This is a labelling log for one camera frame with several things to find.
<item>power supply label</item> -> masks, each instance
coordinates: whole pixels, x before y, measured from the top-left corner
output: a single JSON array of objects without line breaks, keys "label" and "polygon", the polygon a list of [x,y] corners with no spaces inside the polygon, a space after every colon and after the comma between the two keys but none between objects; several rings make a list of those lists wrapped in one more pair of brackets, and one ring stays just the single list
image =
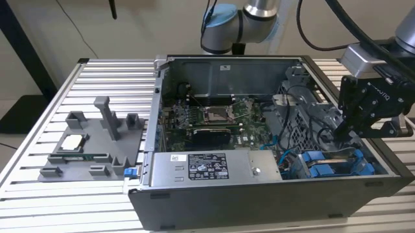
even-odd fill
[{"label": "power supply label", "polygon": [[190,154],[189,178],[193,181],[229,179],[230,171],[226,154]]}]

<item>black stand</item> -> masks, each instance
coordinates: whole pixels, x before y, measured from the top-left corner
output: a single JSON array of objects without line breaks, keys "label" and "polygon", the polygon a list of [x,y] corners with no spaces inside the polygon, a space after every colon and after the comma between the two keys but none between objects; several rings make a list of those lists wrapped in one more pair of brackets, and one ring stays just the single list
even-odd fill
[{"label": "black stand", "polygon": [[43,94],[20,97],[0,120],[0,133],[28,133],[58,90],[7,0],[0,0],[0,29]]}]

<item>white label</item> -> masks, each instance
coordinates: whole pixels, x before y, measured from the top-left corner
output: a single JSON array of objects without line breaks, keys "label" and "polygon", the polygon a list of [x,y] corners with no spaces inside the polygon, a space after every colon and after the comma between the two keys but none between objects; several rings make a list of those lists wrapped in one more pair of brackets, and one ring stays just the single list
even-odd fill
[{"label": "white label", "polygon": [[170,161],[173,162],[186,162],[187,154],[173,154],[170,157]]},{"label": "white label", "polygon": [[223,71],[223,70],[231,70],[231,65],[221,66],[221,71]]}]

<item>motherboard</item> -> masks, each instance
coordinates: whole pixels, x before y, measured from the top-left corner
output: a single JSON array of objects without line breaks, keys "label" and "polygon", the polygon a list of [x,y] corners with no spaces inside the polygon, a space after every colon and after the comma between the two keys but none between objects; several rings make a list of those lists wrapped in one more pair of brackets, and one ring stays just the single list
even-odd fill
[{"label": "motherboard", "polygon": [[165,108],[163,116],[169,152],[259,150],[273,142],[261,103],[250,97],[190,97]]}]

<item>barcode sticker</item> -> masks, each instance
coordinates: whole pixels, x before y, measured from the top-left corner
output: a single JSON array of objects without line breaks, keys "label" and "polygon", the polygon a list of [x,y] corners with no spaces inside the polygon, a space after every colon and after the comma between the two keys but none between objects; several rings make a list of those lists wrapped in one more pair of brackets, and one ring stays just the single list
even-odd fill
[{"label": "barcode sticker", "polygon": [[170,157],[170,161],[173,162],[186,162],[187,154],[173,154]]}]

